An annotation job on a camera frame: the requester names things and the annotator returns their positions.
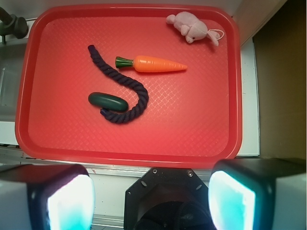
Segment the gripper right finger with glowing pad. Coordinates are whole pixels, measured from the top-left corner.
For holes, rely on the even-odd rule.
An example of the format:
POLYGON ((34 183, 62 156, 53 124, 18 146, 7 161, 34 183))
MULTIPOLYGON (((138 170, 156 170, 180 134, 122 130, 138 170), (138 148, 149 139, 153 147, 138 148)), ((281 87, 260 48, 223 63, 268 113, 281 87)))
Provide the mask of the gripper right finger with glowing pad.
POLYGON ((208 201, 218 230, 305 230, 306 161, 220 160, 209 180, 208 201))

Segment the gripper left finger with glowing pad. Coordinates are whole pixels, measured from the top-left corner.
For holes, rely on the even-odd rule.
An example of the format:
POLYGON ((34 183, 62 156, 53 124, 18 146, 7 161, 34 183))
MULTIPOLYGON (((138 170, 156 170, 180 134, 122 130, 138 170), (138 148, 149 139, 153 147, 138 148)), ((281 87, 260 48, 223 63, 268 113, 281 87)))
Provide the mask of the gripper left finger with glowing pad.
POLYGON ((2 165, 2 230, 88 230, 94 183, 80 164, 2 165))

